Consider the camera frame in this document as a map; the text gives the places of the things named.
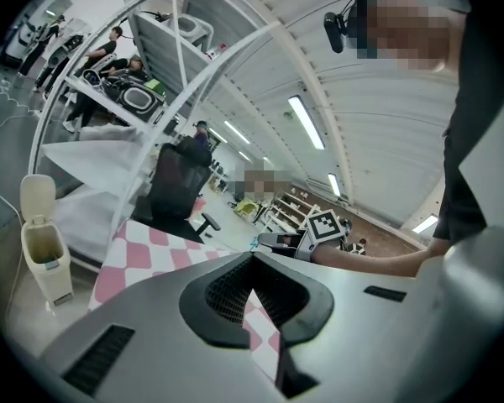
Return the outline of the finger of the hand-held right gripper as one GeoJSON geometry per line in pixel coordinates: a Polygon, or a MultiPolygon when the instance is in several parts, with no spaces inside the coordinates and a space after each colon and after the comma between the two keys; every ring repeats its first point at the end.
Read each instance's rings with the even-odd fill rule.
{"type": "Polygon", "coordinates": [[[271,249],[274,254],[294,254],[300,238],[260,238],[259,243],[271,249]]]}
{"type": "Polygon", "coordinates": [[[261,233],[258,236],[260,244],[299,244],[304,231],[296,233],[261,233]]]}

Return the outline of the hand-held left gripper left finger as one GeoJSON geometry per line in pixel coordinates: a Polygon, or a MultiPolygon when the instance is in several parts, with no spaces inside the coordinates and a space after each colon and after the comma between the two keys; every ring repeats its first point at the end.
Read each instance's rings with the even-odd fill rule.
{"type": "Polygon", "coordinates": [[[64,331],[43,362],[92,403],[254,403],[243,328],[249,255],[135,283],[64,331]]]}

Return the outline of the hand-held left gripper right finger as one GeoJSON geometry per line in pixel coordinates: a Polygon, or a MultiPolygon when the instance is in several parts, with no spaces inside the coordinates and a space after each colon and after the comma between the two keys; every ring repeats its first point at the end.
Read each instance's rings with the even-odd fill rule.
{"type": "Polygon", "coordinates": [[[276,381],[255,379],[254,403],[444,403],[462,399],[504,333],[504,249],[456,249],[413,280],[327,271],[320,332],[281,344],[276,381]]]}

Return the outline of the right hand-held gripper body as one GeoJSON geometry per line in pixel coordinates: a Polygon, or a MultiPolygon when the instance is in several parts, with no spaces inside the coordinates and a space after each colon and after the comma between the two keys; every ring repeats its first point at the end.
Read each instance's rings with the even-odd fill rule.
{"type": "Polygon", "coordinates": [[[319,212],[306,218],[306,229],[297,245],[296,259],[311,262],[313,251],[321,244],[345,250],[352,223],[338,218],[334,210],[319,212]]]}

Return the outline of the person's right forearm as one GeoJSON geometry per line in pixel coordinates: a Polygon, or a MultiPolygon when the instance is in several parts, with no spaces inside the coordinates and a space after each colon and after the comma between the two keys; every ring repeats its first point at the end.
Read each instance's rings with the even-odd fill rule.
{"type": "Polygon", "coordinates": [[[434,238],[425,250],[395,257],[376,258],[344,252],[321,244],[312,252],[311,260],[315,264],[336,269],[413,278],[426,260],[444,256],[450,247],[450,241],[434,238]]]}

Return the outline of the yellow-green chair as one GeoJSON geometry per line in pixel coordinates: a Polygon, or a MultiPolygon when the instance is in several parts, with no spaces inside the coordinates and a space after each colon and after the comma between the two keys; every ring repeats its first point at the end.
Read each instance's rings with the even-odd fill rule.
{"type": "Polygon", "coordinates": [[[250,214],[252,214],[253,212],[256,212],[258,209],[258,205],[248,199],[248,198],[244,198],[243,200],[241,200],[234,208],[234,212],[240,216],[240,217],[243,217],[243,218],[246,218],[248,217],[250,214]]]}

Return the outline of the red white checkered tablecloth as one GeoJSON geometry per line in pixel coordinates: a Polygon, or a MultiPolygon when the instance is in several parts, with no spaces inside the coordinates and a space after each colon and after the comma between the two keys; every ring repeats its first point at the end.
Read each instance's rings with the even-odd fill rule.
{"type": "MultiPolygon", "coordinates": [[[[157,275],[222,258],[234,251],[155,230],[126,220],[113,235],[92,290],[88,310],[94,311],[127,287],[157,275]]],[[[251,357],[264,374],[276,378],[280,333],[255,292],[244,307],[242,328],[250,335],[251,357]]]]}

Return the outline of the black office chair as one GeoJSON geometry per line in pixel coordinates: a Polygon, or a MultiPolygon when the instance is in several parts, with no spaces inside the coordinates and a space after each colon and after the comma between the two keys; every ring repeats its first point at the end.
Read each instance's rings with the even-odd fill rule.
{"type": "Polygon", "coordinates": [[[150,191],[137,199],[131,219],[196,243],[202,242],[207,228],[218,231],[218,223],[205,212],[199,229],[190,224],[200,191],[211,176],[211,160],[209,149],[192,137],[163,144],[150,191]]]}

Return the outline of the beige trash bin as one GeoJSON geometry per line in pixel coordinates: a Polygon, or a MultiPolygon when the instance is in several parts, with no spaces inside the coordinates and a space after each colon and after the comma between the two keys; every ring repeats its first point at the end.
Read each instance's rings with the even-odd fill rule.
{"type": "Polygon", "coordinates": [[[74,291],[71,254],[54,221],[55,182],[47,175],[26,175],[19,194],[24,259],[45,299],[58,306],[70,300],[74,291]]]}

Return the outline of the white metal shelf rack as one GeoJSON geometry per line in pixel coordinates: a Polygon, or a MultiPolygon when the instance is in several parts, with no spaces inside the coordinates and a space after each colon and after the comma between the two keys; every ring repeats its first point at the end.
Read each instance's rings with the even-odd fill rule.
{"type": "Polygon", "coordinates": [[[148,118],[135,115],[104,93],[100,86],[93,86],[74,76],[73,72],[82,52],[102,35],[104,30],[99,29],[81,44],[55,82],[55,88],[41,111],[30,152],[29,173],[37,173],[40,160],[46,158],[86,187],[80,194],[67,195],[61,199],[53,216],[72,255],[88,268],[101,267],[118,225],[131,214],[131,199],[147,179],[144,165],[165,126],[193,96],[201,97],[208,86],[219,82],[223,74],[222,68],[228,60],[278,25],[276,22],[263,24],[215,60],[209,60],[203,53],[197,52],[190,42],[184,40],[176,28],[169,29],[144,17],[139,6],[146,1],[148,0],[131,0],[106,24],[127,20],[134,31],[134,41],[148,76],[143,84],[156,100],[151,115],[148,118]],[[176,52],[181,72],[186,70],[186,52],[195,54],[200,61],[200,68],[196,75],[183,85],[173,102],[168,102],[166,95],[170,84],[163,78],[167,70],[163,68],[162,62],[172,50],[176,52]],[[71,89],[85,94],[114,113],[134,128],[138,139],[45,143],[45,132],[50,123],[52,109],[63,84],[68,84],[71,89]]]}

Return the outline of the person's black shirt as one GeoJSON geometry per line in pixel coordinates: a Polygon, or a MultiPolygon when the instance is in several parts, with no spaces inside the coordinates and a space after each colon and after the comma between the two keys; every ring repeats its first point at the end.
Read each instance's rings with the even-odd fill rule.
{"type": "Polygon", "coordinates": [[[445,189],[434,238],[449,245],[486,227],[459,166],[504,104],[504,0],[469,0],[459,91],[444,140],[445,189]]]}

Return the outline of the black white oval device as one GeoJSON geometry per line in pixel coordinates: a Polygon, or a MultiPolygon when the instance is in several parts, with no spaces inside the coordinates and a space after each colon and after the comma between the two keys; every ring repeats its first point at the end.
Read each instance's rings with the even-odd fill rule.
{"type": "Polygon", "coordinates": [[[118,96],[117,103],[143,121],[149,120],[161,106],[161,101],[156,94],[141,85],[124,88],[118,96]]]}

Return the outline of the white gray device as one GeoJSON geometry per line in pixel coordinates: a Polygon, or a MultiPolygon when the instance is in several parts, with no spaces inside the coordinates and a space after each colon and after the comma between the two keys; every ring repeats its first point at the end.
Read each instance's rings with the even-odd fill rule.
{"type": "Polygon", "coordinates": [[[177,25],[181,37],[190,42],[203,53],[211,48],[214,27],[202,19],[182,13],[177,17],[177,25]]]}

